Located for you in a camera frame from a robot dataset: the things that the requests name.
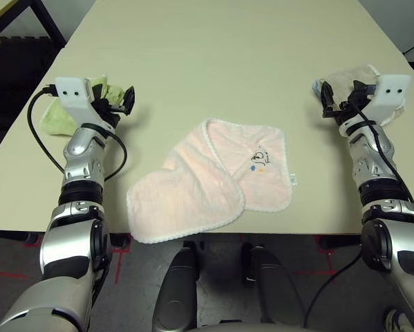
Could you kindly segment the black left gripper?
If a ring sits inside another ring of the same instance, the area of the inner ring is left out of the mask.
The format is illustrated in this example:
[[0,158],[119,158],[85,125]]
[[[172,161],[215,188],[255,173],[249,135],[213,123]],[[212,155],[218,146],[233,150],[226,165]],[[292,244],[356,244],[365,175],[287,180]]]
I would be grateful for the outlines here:
[[92,107],[97,114],[112,127],[117,127],[120,121],[120,114],[130,115],[135,104],[135,89],[130,86],[124,93],[122,105],[112,105],[103,96],[103,83],[92,86],[94,100],[91,102]]

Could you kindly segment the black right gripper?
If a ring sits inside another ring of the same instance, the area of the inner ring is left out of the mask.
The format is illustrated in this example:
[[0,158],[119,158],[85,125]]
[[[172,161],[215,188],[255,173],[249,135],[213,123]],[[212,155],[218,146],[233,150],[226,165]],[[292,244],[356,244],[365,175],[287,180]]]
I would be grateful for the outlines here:
[[359,80],[354,80],[352,83],[351,100],[341,102],[339,110],[336,109],[336,104],[333,100],[332,87],[326,81],[321,83],[320,100],[324,118],[334,118],[336,122],[345,122],[358,114],[355,107],[361,111],[369,104],[368,96],[372,95],[372,85],[365,84]]

